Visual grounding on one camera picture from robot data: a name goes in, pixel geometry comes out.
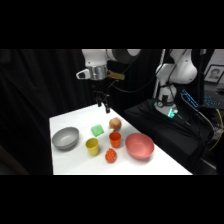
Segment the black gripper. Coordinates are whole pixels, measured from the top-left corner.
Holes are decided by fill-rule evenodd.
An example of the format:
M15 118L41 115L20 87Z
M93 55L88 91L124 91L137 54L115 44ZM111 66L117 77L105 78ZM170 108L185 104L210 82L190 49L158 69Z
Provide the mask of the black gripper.
M109 97L109 94L103 91L95 90L94 97L97 100L98 107L101 107L102 106L101 102L105 101ZM110 113L110 107L107 100L105 101L104 105L105 105L106 113L107 114Z

